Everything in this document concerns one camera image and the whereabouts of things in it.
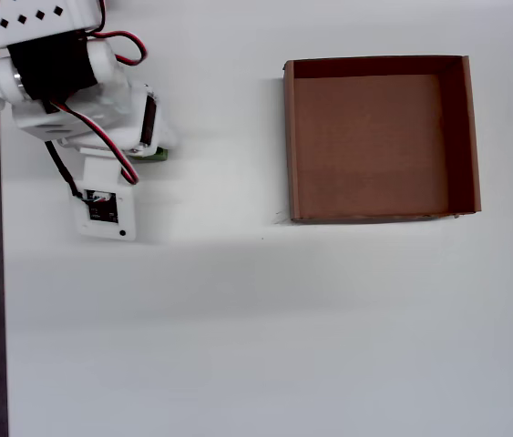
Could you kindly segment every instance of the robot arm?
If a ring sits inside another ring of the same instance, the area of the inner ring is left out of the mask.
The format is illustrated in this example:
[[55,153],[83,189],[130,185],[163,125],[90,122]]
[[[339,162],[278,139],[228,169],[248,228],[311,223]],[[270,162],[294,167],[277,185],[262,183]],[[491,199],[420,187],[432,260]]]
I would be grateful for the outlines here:
[[[0,56],[0,110],[11,104],[17,126],[46,143],[80,233],[133,240],[139,176],[130,158],[164,160],[175,141],[152,89],[120,65],[140,64],[144,45],[127,32],[101,33],[105,21],[104,0],[0,0],[0,49],[9,52]],[[141,58],[115,55],[112,36],[131,39]],[[53,142],[86,156],[82,179]]]

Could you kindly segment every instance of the cardboard box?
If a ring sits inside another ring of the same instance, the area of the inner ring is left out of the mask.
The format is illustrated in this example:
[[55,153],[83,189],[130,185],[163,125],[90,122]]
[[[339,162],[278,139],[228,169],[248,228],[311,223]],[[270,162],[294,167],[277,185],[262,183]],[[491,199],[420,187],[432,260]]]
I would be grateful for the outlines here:
[[466,56],[290,61],[292,219],[415,219],[481,210]]

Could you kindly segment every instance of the black wire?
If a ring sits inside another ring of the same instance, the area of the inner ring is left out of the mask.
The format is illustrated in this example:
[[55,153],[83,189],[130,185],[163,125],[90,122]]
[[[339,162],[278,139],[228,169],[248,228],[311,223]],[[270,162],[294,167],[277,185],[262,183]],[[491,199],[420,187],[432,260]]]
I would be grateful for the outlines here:
[[104,26],[107,23],[107,6],[105,0],[98,0],[100,2],[100,12],[102,13],[102,20],[100,21],[100,26],[94,29],[91,32],[88,32],[89,35],[92,35],[96,32],[101,32],[104,29]]
[[70,186],[72,196],[74,196],[75,198],[79,198],[80,200],[84,200],[84,196],[82,196],[82,193],[78,191],[76,187],[76,182],[74,182],[74,178],[72,178],[72,175],[67,169],[64,162],[62,161],[62,158],[60,158],[57,154],[57,150],[54,147],[54,143],[52,143],[51,141],[46,141],[46,147],[47,151],[49,152],[49,155],[54,160],[54,163],[56,164],[57,170],[59,171],[60,175],[62,175],[62,178],[64,178],[64,180]]

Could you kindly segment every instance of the white table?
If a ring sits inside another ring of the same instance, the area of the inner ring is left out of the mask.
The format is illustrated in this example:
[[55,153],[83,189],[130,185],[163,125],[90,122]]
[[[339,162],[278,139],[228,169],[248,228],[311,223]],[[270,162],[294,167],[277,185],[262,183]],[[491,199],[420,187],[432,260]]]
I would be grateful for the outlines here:
[[[182,148],[83,239],[4,114],[11,436],[513,436],[513,0],[109,3]],[[471,55],[484,212],[291,226],[284,62],[386,54]]]

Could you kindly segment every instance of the red wire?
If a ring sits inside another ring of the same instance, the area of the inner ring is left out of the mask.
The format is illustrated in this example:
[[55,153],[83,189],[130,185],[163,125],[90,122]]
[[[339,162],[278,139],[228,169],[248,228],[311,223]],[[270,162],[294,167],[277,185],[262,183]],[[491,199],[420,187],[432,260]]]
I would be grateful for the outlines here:
[[94,29],[91,32],[88,32],[88,36],[93,36],[95,38],[112,38],[113,36],[124,36],[128,39],[130,39],[135,45],[137,45],[137,48],[140,51],[140,59],[129,59],[127,57],[117,55],[117,60],[125,64],[126,66],[137,66],[140,63],[142,63],[145,59],[147,59],[147,48],[145,47],[145,44],[135,35],[131,34],[130,32],[125,32],[122,30],[115,31],[115,32],[106,32],[103,33],[102,30],[104,29],[104,26],[107,22],[107,6],[106,6],[106,0],[99,0],[100,2],[100,12],[102,13],[102,20],[100,22],[100,26],[96,29]]
[[125,64],[127,66],[137,66],[140,63],[142,63],[145,59],[147,59],[147,56],[149,55],[149,52],[147,51],[147,48],[145,47],[145,43],[143,43],[140,38],[134,34],[131,34],[130,32],[125,32],[124,30],[117,30],[114,32],[94,32],[92,33],[92,36],[95,38],[112,38],[114,36],[124,36],[128,38],[130,41],[135,43],[137,48],[140,51],[140,59],[128,59],[127,57],[117,55],[117,60]]
[[127,182],[130,185],[137,185],[139,182],[139,175],[137,174],[137,170],[135,170],[130,162],[128,161],[127,157],[123,153],[122,150],[120,150],[116,144],[110,139],[110,137],[107,135],[107,133],[100,127],[94,120],[91,120],[90,118],[86,117],[83,114],[80,114],[79,112],[76,112],[72,109],[70,109],[67,105],[60,104],[57,102],[52,102],[52,104],[59,109],[61,109],[64,112],[67,112],[68,114],[71,114],[72,116],[78,118],[80,121],[82,121],[85,125],[90,127],[92,131],[104,141],[104,143],[108,146],[110,151],[114,154],[114,156],[117,158],[118,162],[120,162],[120,165],[122,166],[121,174],[124,179],[127,180]]

